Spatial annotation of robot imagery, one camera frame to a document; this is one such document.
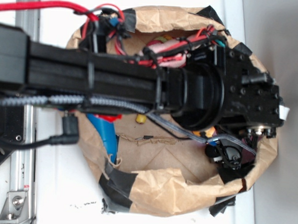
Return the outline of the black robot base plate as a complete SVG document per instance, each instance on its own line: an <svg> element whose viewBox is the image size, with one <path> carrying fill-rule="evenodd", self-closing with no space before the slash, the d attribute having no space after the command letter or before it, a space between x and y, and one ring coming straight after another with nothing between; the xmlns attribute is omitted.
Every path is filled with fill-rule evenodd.
<svg viewBox="0 0 298 224"><path fill-rule="evenodd" d="M22 142L24 138L24 108L0 107L0 166L12 154L4 143Z"/></svg>

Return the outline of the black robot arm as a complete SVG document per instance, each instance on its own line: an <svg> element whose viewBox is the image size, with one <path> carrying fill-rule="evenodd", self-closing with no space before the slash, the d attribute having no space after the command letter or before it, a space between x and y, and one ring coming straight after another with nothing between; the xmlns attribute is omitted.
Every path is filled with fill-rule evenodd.
<svg viewBox="0 0 298 224"><path fill-rule="evenodd" d="M0 24L0 106L34 105L101 115L169 114L193 131L212 126L234 135L284 124L274 79L223 37L180 39L142 56L66 50Z"/></svg>

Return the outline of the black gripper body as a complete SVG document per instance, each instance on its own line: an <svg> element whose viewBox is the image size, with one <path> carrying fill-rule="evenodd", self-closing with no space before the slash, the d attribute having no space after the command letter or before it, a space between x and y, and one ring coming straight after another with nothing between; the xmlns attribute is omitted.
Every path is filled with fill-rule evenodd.
<svg viewBox="0 0 298 224"><path fill-rule="evenodd" d="M276 137L284 124L279 86L248 55L227 47L201 47L191 52L186 70L184 128L216 126L235 136Z"/></svg>

